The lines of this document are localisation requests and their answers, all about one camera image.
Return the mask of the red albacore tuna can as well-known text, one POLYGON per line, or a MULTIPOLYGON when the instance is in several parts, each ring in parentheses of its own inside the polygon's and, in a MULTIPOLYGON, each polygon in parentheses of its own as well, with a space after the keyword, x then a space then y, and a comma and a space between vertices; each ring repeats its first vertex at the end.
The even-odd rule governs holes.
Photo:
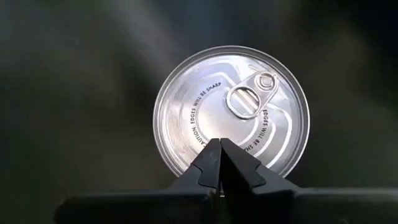
POLYGON ((264 166, 288 176, 310 132, 308 102, 276 58, 239 45, 212 47, 180 63, 155 101, 155 143, 182 175, 213 138, 228 138, 264 166))

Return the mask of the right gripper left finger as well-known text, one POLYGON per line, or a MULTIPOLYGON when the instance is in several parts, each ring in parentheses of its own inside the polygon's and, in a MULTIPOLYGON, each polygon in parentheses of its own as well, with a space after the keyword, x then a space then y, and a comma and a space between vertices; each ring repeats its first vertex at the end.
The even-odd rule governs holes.
POLYGON ((212 139, 170 187, 68 197, 56 224, 216 223, 220 199, 221 143, 212 139))

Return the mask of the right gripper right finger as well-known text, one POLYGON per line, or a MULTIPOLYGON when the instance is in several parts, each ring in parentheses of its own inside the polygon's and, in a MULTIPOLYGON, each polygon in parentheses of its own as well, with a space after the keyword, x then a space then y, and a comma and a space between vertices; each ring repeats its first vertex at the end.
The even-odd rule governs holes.
POLYGON ((221 183, 237 224, 398 224, 398 189, 302 188, 221 139, 221 183))

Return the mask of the black table mat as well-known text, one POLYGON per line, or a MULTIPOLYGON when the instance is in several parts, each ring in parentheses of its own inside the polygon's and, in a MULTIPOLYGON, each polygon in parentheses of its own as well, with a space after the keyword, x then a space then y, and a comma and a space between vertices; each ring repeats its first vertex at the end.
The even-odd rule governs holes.
POLYGON ((398 0, 0 0, 0 224, 53 224, 69 195, 168 187, 158 91, 242 45, 310 108, 301 187, 398 187, 398 0))

